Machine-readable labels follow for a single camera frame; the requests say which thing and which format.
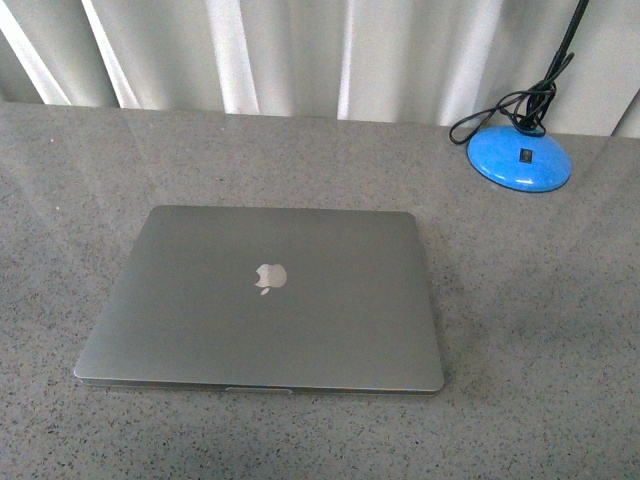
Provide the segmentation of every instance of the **power cord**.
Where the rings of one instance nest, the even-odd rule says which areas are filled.
[[[511,92],[508,95],[502,97],[495,107],[487,108],[480,112],[476,112],[462,120],[456,122],[449,130],[449,140],[456,145],[462,145],[467,143],[471,138],[480,131],[480,129],[493,117],[496,112],[500,112],[505,115],[514,128],[530,137],[542,137],[547,133],[546,128],[542,124],[542,119],[547,113],[547,109],[552,100],[556,96],[557,87],[555,80],[567,68],[571,60],[573,60],[573,53],[567,55],[563,62],[559,65],[556,72],[549,78],[539,81],[528,90],[518,90]],[[520,112],[522,105],[526,102],[526,113],[523,115]],[[513,111],[509,111],[508,108],[515,105]],[[482,117],[482,121],[474,128],[471,133],[462,139],[457,139],[453,136],[453,132],[471,120],[478,117]]]
[[[580,24],[580,20],[582,20],[582,16],[584,15],[588,4],[589,0],[578,1],[578,6],[573,13],[573,17],[571,17],[569,27],[564,34],[560,48],[554,55],[551,65],[549,66],[547,74],[543,80],[539,81],[528,90],[520,90],[505,95],[500,99],[495,107],[487,108],[486,110],[474,113],[473,115],[469,115],[459,122],[456,122],[449,130],[449,140],[456,145],[467,143],[480,131],[491,117],[495,115],[496,112],[500,112],[511,120],[515,129],[523,135],[528,135],[530,137],[544,136],[547,133],[547,130],[544,128],[544,125],[542,125],[542,119],[546,115],[549,105],[556,96],[557,88],[555,80],[563,70],[567,68],[567,65],[569,65],[571,60],[573,60],[573,53],[567,55],[567,50],[569,49],[569,44],[578,29],[578,25]],[[527,109],[526,113],[522,115],[519,111],[525,101],[527,102]],[[513,105],[515,105],[513,111],[507,110]],[[470,120],[482,117],[483,115],[484,118],[480,121],[480,124],[474,128],[469,135],[461,140],[458,140],[453,136],[453,132],[456,128],[464,125]]]

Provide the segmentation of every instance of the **white curtain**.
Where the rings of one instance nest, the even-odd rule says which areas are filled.
[[[0,0],[0,98],[451,125],[546,73],[577,0]],[[640,1],[592,0],[545,125],[640,138]]]

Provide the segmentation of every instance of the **laptop lid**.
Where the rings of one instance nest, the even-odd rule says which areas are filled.
[[[444,379],[415,219],[156,207],[74,374],[92,385],[435,393]]]

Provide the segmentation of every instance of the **speckled surface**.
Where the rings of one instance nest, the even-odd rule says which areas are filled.
[[[0,104],[0,476],[640,478],[640,141],[494,186],[417,124]],[[434,398],[89,388],[71,369],[158,204],[408,210]]]

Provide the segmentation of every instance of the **desk lamp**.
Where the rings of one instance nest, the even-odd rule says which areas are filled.
[[[551,136],[545,135],[542,119],[556,96],[555,80],[567,68],[574,54],[567,50],[589,0],[580,0],[560,48],[544,79],[528,90],[505,95],[495,107],[463,118],[451,127],[449,139],[456,145],[469,142],[471,165],[495,183],[523,192],[549,192],[564,185],[573,169],[571,158]],[[526,113],[518,113],[526,101]],[[510,126],[482,129],[496,112],[511,120]],[[465,138],[453,136],[456,128],[478,117],[480,124]]]

